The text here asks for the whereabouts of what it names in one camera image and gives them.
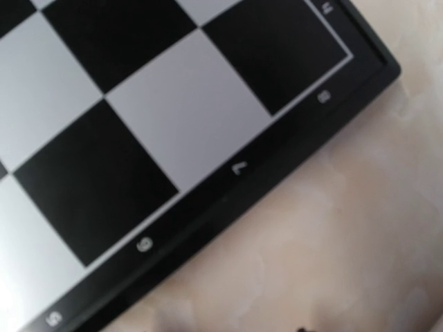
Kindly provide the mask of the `black white chessboard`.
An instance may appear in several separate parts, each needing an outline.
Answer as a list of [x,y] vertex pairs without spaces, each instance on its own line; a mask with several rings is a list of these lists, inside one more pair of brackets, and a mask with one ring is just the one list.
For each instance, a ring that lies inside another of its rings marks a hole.
[[99,329],[400,72],[350,1],[2,1],[1,330]]

